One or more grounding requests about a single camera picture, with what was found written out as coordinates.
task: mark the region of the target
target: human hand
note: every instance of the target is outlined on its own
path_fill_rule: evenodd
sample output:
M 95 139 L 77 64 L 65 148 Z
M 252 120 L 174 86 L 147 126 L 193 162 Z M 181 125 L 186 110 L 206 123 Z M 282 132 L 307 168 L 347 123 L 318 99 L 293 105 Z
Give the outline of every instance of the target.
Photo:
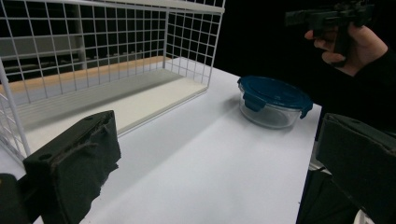
M 340 63 L 346 60 L 343 67 L 336 67 L 336 69 L 354 77 L 365 65 L 384 55 L 388 46 L 366 26 L 357 27 L 351 23 L 347 31 L 352 37 L 352 41 L 346 57 L 339 53 L 333 53 L 337 27 L 326 30 L 322 37 L 314 37 L 313 31 L 309 30 L 304 37 L 308 40 L 315 40 L 314 46 L 325 50 L 322 53 L 325 63 Z

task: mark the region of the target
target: white wire rack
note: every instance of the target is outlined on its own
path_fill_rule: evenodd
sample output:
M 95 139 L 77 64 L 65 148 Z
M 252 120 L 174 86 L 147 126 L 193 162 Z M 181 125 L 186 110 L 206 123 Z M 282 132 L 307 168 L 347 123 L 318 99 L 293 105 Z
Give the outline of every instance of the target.
M 21 161 L 105 109 L 121 134 L 205 92 L 224 5 L 0 0 L 3 147 Z

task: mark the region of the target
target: dark background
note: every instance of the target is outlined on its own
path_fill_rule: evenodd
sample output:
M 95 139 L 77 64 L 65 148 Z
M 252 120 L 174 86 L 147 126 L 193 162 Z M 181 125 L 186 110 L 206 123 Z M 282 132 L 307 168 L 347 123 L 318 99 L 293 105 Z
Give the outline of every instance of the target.
M 304 38 L 307 24 L 284 25 L 285 12 L 330 6 L 336 0 L 282 0 L 255 5 L 227 0 L 215 67 L 239 77 L 275 77 L 306 91 L 316 103 L 345 85 L 345 75 L 321 60 L 321 49 Z M 396 1 L 377 0 L 371 27 L 389 46 L 396 43 Z

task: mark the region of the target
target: black sleeve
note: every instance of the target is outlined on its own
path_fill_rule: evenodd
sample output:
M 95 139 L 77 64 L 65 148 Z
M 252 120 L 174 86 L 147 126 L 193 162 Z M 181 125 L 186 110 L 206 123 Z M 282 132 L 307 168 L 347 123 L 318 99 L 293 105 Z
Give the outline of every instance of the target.
M 379 102 L 396 104 L 396 53 L 392 49 L 379 59 L 363 67 L 354 77 L 367 93 L 377 97 Z
M 396 134 L 396 53 L 389 49 L 356 76 L 344 76 L 328 94 L 322 105 L 316 139 L 326 113 L 344 115 Z

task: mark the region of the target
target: glass food container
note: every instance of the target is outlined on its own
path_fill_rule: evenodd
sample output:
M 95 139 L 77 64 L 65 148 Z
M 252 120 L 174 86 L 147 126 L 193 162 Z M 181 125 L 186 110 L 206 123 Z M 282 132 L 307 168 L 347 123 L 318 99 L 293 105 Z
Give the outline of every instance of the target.
M 239 108 L 250 121 L 263 127 L 282 129 L 303 119 L 313 107 L 310 97 L 298 88 L 269 77 L 238 79 Z

